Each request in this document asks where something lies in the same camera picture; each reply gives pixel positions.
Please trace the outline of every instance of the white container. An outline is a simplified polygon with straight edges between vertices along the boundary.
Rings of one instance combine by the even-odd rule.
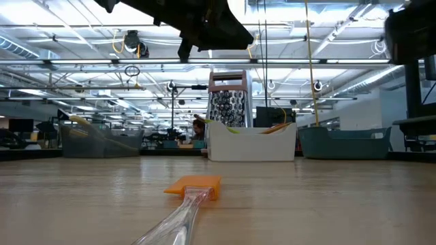
[[[232,128],[220,122],[208,123],[206,134],[208,158],[212,161],[293,161],[296,123],[270,134],[265,128]]]

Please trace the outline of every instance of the yellow cable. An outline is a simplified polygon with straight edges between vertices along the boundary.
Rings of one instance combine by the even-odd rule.
[[[117,52],[117,53],[122,53],[123,51],[124,51],[124,37],[125,37],[125,35],[123,36],[123,44],[122,44],[122,46],[121,46],[121,51],[119,51],[119,50],[117,50],[116,48],[115,48],[115,37],[116,37],[116,32],[117,32],[117,30],[115,30],[115,32],[114,32],[114,39],[112,40],[112,48],[114,49],[114,51],[115,52]]]
[[[315,121],[316,121],[316,127],[320,125],[320,122],[318,120],[318,106],[316,104],[316,97],[315,97],[315,88],[313,86],[313,71],[312,71],[312,50],[311,50],[311,33],[309,30],[309,8],[308,6],[308,0],[305,0],[306,5],[306,30],[307,30],[307,48],[309,49],[309,68],[311,72],[311,87],[312,87],[312,99],[313,99],[313,108],[315,109]]]

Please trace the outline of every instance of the desk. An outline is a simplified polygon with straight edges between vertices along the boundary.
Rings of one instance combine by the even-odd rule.
[[[201,157],[37,159],[0,165],[0,240],[131,244],[181,200],[181,176],[219,174],[193,245],[434,244],[436,165],[394,161],[213,163]]]

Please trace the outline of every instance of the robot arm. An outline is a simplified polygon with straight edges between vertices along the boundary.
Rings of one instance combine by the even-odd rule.
[[[253,36],[234,17],[227,0],[94,0],[109,13],[122,2],[181,31],[178,50],[181,60],[189,58],[192,46],[203,50],[244,50]]]

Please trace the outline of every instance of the spatula head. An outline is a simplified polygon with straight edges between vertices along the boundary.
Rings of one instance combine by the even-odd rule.
[[[216,200],[219,197],[219,185],[221,176],[183,176],[174,184],[164,190],[165,193],[179,194],[185,196],[185,187],[211,187],[213,188],[213,196],[211,200]]]

